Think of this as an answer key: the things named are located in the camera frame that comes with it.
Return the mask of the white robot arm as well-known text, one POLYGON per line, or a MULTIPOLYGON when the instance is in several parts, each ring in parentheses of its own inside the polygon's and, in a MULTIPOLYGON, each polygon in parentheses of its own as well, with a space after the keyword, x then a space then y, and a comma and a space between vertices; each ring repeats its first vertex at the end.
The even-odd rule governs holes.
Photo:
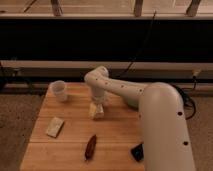
POLYGON ((98 104, 108 91, 138 105, 145 171, 196 171, 184 102, 172 85, 112 79, 104 66, 88 72, 84 81, 98 104))

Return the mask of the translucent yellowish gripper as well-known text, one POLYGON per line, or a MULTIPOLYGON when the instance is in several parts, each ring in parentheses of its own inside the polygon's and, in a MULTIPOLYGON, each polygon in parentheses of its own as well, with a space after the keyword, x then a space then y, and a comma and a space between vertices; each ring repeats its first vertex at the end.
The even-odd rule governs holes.
POLYGON ((104 98, 93 98, 92 99, 90 106, 89 106, 89 115, 93 120, 96 120, 93 118, 96 105, 101 104, 103 106, 104 102, 105 102, 104 98))

